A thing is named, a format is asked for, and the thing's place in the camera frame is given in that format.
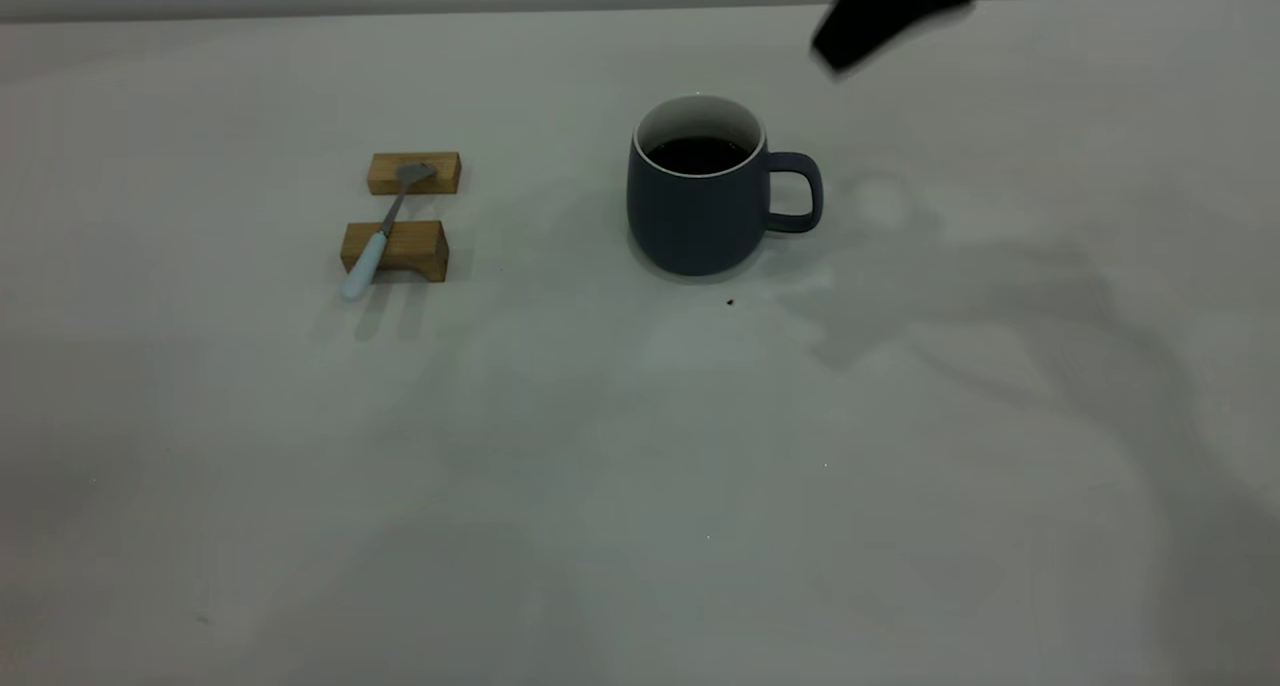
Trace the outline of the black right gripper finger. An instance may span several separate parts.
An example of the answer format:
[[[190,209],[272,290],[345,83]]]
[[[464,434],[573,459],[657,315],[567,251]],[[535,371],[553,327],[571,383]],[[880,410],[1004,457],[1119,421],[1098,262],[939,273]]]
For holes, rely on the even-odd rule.
[[[812,36],[812,51],[832,74],[846,74],[900,36],[969,12],[975,0],[835,0]]]

